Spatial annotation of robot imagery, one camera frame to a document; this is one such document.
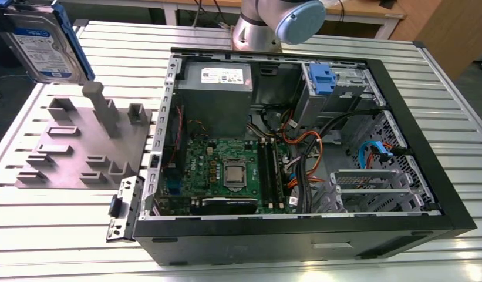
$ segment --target floor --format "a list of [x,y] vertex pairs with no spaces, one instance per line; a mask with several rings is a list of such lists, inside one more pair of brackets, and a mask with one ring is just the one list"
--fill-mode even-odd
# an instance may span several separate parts
[[23,67],[0,67],[0,139],[22,109],[34,85]]
[[482,70],[478,63],[468,67],[456,85],[482,119]]
[[[25,74],[22,67],[0,67],[0,77],[6,76],[0,78],[0,139],[35,85]],[[477,63],[469,66],[456,84],[482,118],[482,70]]]

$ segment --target white label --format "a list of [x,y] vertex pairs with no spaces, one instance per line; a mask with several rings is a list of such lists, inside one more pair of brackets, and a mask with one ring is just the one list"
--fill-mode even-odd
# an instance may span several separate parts
[[298,206],[298,198],[290,197],[290,206]]
[[291,125],[293,128],[297,128],[297,126],[298,126],[297,121],[294,121],[293,119],[290,119],[290,120],[287,121],[287,124]]
[[13,36],[21,44],[35,69],[55,78],[69,78],[71,70],[62,54],[54,49],[55,40],[49,31],[17,28]]
[[245,84],[242,69],[205,68],[201,71],[201,83]]

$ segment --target slotted aluminum surface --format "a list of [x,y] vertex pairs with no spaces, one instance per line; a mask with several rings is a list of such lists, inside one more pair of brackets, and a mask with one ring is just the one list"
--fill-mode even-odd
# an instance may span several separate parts
[[[107,98],[118,107],[143,103],[154,111],[170,47],[231,47],[230,33],[206,28],[90,22],[78,36]],[[45,107],[51,99],[71,97],[77,105],[89,105],[81,86],[38,85],[0,144],[0,278],[413,281],[416,275],[428,281],[482,281],[482,122],[430,55],[410,42],[329,36],[283,46],[283,51],[384,60],[478,229],[388,259],[161,267],[138,243],[105,242],[113,192],[14,187],[50,119]]]

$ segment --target cpu socket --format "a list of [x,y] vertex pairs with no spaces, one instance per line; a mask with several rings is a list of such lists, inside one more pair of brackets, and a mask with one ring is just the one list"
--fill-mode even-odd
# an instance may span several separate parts
[[233,160],[223,162],[223,186],[238,192],[246,187],[246,161]]

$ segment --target motherboard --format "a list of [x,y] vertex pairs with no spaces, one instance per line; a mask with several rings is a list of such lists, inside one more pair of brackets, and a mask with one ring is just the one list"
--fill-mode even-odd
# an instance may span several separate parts
[[291,213],[275,140],[189,140],[182,181],[166,180],[162,215]]

